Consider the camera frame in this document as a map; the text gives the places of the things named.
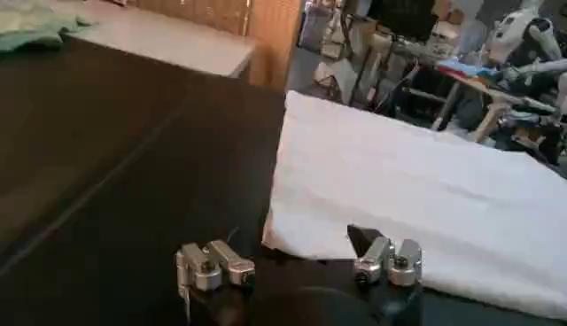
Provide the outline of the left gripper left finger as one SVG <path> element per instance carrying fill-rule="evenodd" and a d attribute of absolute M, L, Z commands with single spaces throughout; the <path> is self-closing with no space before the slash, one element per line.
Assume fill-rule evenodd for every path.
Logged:
<path fill-rule="evenodd" d="M 177 290 L 188 298 L 190 290 L 216 291 L 225 283 L 236 287 L 255 285 L 255 263 L 239 255 L 227 241 L 216 239 L 203 247 L 183 244 L 175 253 Z"/>

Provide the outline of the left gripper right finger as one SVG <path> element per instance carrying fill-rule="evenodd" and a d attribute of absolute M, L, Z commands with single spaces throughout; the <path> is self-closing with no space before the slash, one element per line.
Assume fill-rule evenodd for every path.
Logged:
<path fill-rule="evenodd" d="M 413 239 L 404 239 L 399 247 L 377 229 L 349 224 L 347 235 L 355 250 L 353 278 L 361 286 L 387 276 L 400 287 L 412 287 L 422 281 L 422 248 Z"/>

